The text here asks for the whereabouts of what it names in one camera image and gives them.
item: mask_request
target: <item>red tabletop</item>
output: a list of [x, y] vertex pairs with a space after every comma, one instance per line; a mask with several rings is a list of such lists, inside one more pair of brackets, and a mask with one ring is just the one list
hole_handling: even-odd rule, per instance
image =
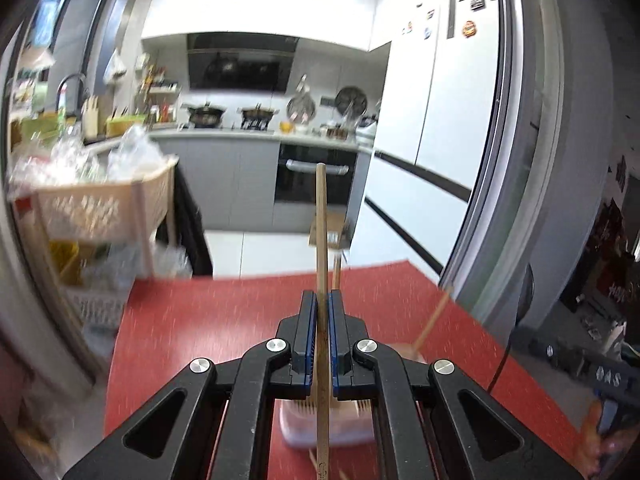
[[[192, 359], [228, 361], [273, 337], [280, 320], [298, 312], [302, 291], [313, 289], [315, 284], [314, 274], [136, 282], [111, 364], [105, 434], [123, 423]], [[408, 262], [344, 270], [340, 289], [346, 313], [362, 318], [369, 335], [383, 343], [413, 342], [442, 294]], [[503, 348], [450, 301], [420, 352], [428, 362], [439, 358], [453, 361], [486, 388]], [[494, 397], [562, 457], [570, 458], [577, 439], [574, 427], [511, 358]], [[332, 478], [339, 465], [351, 480], [372, 480], [377, 476], [376, 460], [374, 446], [332, 448]], [[315, 478], [308, 452], [284, 444], [277, 416], [269, 478]]]

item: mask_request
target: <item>tiled floor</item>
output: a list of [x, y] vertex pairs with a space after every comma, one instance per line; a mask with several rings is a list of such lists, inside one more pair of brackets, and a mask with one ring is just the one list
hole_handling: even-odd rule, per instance
[[[316, 248], [307, 234], [207, 231], [214, 278], [313, 272]], [[329, 269], [334, 256], [329, 256]]]

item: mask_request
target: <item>chopstick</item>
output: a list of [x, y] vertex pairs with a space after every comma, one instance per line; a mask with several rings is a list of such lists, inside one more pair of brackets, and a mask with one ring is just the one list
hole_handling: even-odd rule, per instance
[[334, 272], [332, 276], [332, 290], [337, 290], [340, 288], [340, 268], [342, 267], [342, 251], [334, 257]]
[[[311, 450], [309, 450], [309, 459], [311, 460], [311, 463], [314, 465], [314, 469], [316, 470], [316, 474], [318, 474], [318, 462], [316, 462], [316, 457], [314, 456], [314, 452], [311, 451]], [[340, 477], [340, 480], [349, 480], [349, 477], [340, 468], [338, 468], [338, 476]]]
[[328, 253], [326, 248], [326, 166], [316, 166], [316, 296], [318, 297], [318, 327], [316, 329], [316, 446], [318, 454], [317, 480], [329, 475], [329, 331], [328, 331]]
[[431, 314], [431, 317], [427, 321], [427, 324], [425, 325], [424, 329], [422, 329], [422, 332], [420, 332], [420, 335], [417, 337], [414, 344], [412, 345], [415, 352], [418, 352], [420, 350], [420, 347], [424, 344], [424, 342], [427, 341], [427, 337], [429, 336], [429, 333], [435, 326], [436, 321], [440, 317], [440, 314], [444, 312], [444, 309], [446, 308], [447, 303], [449, 302], [449, 297], [452, 291], [453, 291], [453, 287], [451, 285], [449, 285], [444, 290], [444, 294], [441, 296], [440, 301], [436, 306], [436, 309], [433, 311], [433, 314]]

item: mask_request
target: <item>faucet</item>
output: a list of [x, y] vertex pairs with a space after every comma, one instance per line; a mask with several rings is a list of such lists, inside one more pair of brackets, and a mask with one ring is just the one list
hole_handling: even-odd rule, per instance
[[58, 86], [58, 91], [56, 92], [56, 111], [58, 111], [58, 107], [60, 106], [60, 94], [62, 94], [62, 87], [67, 81], [74, 78], [78, 79], [78, 81], [82, 84], [82, 94], [84, 98], [87, 99], [89, 97], [89, 91], [86, 87], [86, 76], [82, 72], [69, 74], [60, 82], [60, 85]]

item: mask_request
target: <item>metal screw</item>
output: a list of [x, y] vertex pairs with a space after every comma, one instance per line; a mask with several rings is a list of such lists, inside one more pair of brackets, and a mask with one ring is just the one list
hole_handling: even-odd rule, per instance
[[210, 366], [211, 364], [209, 363], [209, 360], [205, 359], [204, 357], [198, 357], [197, 359], [191, 361], [191, 363], [189, 364], [189, 368], [195, 374], [206, 372], [207, 370], [209, 370]]
[[453, 370], [456, 367], [453, 365], [451, 361], [447, 361], [446, 359], [440, 359], [436, 361], [433, 365], [433, 369], [437, 371], [437, 373], [442, 375], [449, 375], [453, 373]]
[[287, 347], [287, 342], [283, 339], [269, 339], [267, 341], [267, 350], [269, 352], [280, 352]]
[[378, 343], [373, 341], [373, 339], [363, 339], [358, 341], [358, 350], [368, 354], [369, 352], [373, 352], [376, 348], [378, 348]]

